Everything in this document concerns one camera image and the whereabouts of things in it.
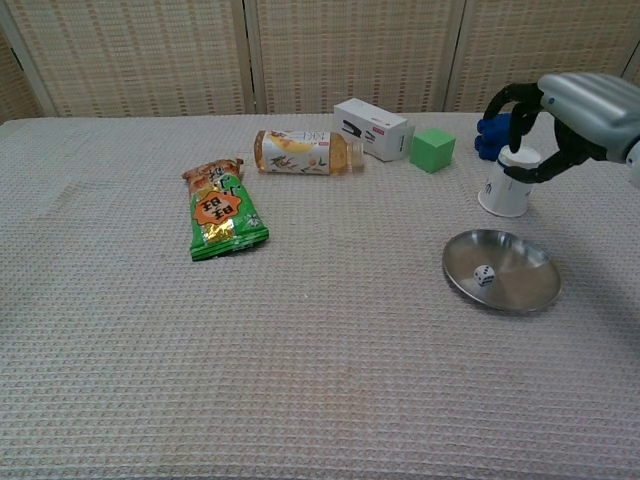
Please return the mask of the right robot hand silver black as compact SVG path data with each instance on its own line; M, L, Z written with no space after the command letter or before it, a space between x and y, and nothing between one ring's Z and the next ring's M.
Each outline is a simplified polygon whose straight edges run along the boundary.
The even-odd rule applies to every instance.
M589 159L624 164L639 186L639 87L604 73L551 73L532 83L511 83L486 107L483 119L512 104L509 141L515 153L538 115L554 117L558 150L539 166L508 167L506 174L525 184L540 184Z

